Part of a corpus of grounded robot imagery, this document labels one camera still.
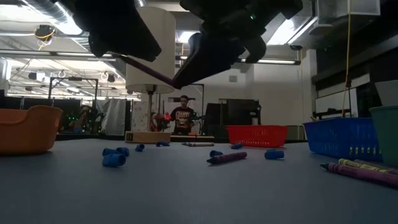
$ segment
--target gray table surface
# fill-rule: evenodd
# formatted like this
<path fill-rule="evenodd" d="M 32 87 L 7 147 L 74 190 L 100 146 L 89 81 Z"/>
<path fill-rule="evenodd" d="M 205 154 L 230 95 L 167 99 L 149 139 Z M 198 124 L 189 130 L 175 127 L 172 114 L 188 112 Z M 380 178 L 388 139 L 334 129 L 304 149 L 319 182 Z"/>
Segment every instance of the gray table surface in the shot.
<path fill-rule="evenodd" d="M 328 173 L 335 159 L 287 144 L 283 161 L 263 149 L 222 166 L 210 150 L 173 143 L 131 151 L 126 165 L 101 165 L 121 141 L 56 142 L 41 156 L 0 157 L 0 223 L 398 223 L 398 190 Z"/>

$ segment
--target wooden block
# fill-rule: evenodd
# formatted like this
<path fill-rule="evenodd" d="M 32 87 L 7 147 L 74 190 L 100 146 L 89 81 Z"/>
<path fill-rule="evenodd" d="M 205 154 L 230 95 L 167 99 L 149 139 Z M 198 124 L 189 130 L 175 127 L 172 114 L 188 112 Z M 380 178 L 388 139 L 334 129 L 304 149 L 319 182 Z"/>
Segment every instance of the wooden block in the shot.
<path fill-rule="evenodd" d="M 170 142 L 170 133 L 126 131 L 125 142 L 133 143 L 157 143 L 159 141 Z"/>

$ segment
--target graphic t-shirt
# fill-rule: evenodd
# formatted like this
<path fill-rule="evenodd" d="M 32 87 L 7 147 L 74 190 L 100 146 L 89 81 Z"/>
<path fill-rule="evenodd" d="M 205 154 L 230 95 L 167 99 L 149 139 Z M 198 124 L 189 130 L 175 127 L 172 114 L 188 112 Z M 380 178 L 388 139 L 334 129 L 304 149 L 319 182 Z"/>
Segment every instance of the graphic t-shirt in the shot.
<path fill-rule="evenodd" d="M 172 120 L 175 120 L 174 133 L 188 134 L 191 132 L 190 118 L 192 117 L 193 109 L 182 108 L 179 106 L 175 108 L 171 114 Z"/>

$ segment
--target man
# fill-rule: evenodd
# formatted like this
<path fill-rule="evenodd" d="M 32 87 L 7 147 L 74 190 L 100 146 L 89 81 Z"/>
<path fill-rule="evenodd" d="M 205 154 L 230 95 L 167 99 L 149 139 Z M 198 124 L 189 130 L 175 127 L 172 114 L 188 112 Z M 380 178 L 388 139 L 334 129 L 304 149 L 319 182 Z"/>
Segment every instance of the man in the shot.
<path fill-rule="evenodd" d="M 174 133 L 188 135 L 193 127 L 191 117 L 193 116 L 193 109 L 189 108 L 188 97 L 182 95 L 180 97 L 181 106 L 175 108 L 170 115 L 172 121 L 175 121 Z"/>

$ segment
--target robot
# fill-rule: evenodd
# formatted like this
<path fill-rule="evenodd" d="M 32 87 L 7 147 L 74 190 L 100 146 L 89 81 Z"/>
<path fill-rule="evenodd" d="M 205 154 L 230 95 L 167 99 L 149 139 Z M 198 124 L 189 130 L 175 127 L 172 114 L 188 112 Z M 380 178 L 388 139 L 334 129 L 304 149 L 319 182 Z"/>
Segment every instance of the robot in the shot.
<path fill-rule="evenodd" d="M 133 0 L 60 0 L 76 24 L 90 33 L 90 49 L 97 57 L 113 52 L 133 67 L 176 89 L 229 70 L 246 50 L 246 63 L 266 53 L 261 35 L 265 26 L 282 13 L 290 19 L 302 10 L 301 0 L 181 0 L 180 5 L 203 20 L 200 32 L 189 42 L 191 54 L 174 79 L 131 57 L 153 62 L 162 49 L 138 14 Z"/>

